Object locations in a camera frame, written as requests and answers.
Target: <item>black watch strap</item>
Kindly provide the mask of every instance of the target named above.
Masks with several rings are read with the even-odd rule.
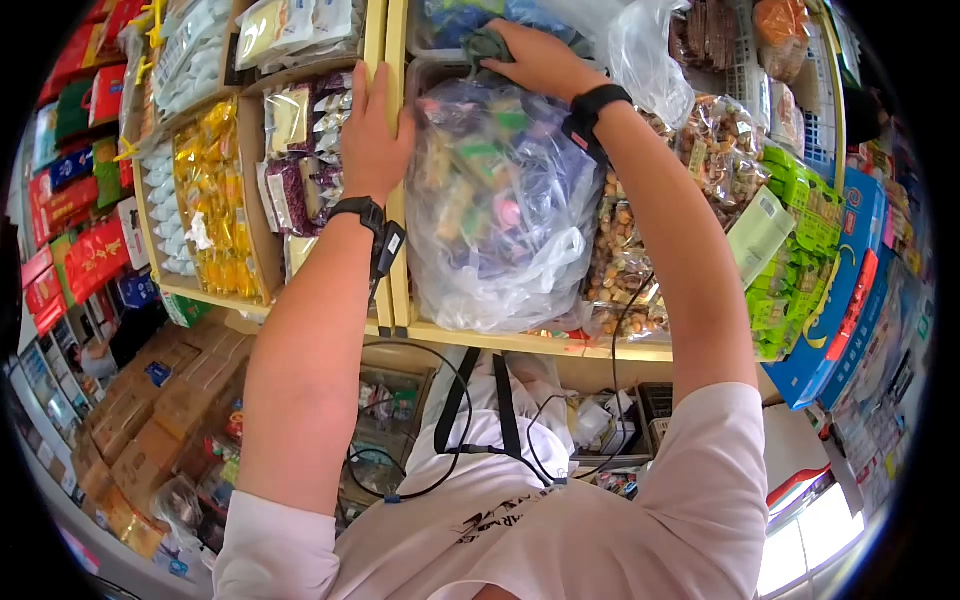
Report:
[[[383,237],[383,208],[373,201],[370,196],[360,198],[343,198],[330,209],[327,220],[345,212],[360,215],[360,225],[373,232],[374,244],[382,241]]]
[[[619,85],[600,85],[574,98],[570,105],[570,116],[564,120],[564,133],[600,166],[607,165],[607,153],[593,134],[593,128],[600,120],[600,110],[608,104],[621,100],[630,103],[631,106],[634,103],[627,90]]]

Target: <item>hand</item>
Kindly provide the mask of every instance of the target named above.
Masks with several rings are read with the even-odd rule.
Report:
[[[487,27],[503,36],[516,62],[483,59],[480,64],[530,91],[570,104],[574,97],[610,82],[550,34],[503,19],[494,19]]]
[[[370,196],[382,208],[387,196],[403,181],[414,150],[414,119],[400,112],[396,137],[387,126],[387,77],[390,65],[381,62],[368,94],[367,66],[353,69],[353,111],[344,123],[340,158],[344,163],[344,198]]]

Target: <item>black backpack strap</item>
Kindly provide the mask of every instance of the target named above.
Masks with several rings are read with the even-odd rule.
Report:
[[[480,358],[480,348],[468,348],[464,361],[460,363],[460,376],[469,384],[470,376],[473,374],[473,368],[476,367],[477,360]],[[444,411],[440,414],[440,420],[437,421],[437,428],[433,434],[433,449],[437,454],[446,454],[447,443],[450,439],[450,432],[453,431],[453,422],[457,418],[457,411],[460,410],[460,403],[464,399],[464,384],[460,383],[460,377],[454,377],[450,385],[450,393],[446,395],[446,404]]]
[[[493,376],[496,377],[496,399],[500,408],[500,430],[503,433],[503,450],[511,458],[521,459],[520,434],[516,429],[514,391],[510,387],[507,362],[501,354],[493,356]]]

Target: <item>stacked cardboard boxes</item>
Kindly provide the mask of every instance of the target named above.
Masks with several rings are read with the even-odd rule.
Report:
[[[87,513],[99,508],[114,534],[147,559],[169,531],[151,499],[174,472],[199,476],[191,467],[203,464],[191,455],[203,447],[196,438],[218,400],[242,395],[254,340],[215,319],[190,329],[168,324],[87,418],[72,455]]]

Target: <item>left hand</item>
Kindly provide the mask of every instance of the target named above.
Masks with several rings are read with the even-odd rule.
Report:
[[[353,110],[344,123],[340,157],[344,163],[344,198],[370,196],[382,208],[407,171],[414,149],[414,119],[400,112],[396,137],[387,126],[387,78],[390,65],[381,62],[367,90],[367,65],[353,69]]]

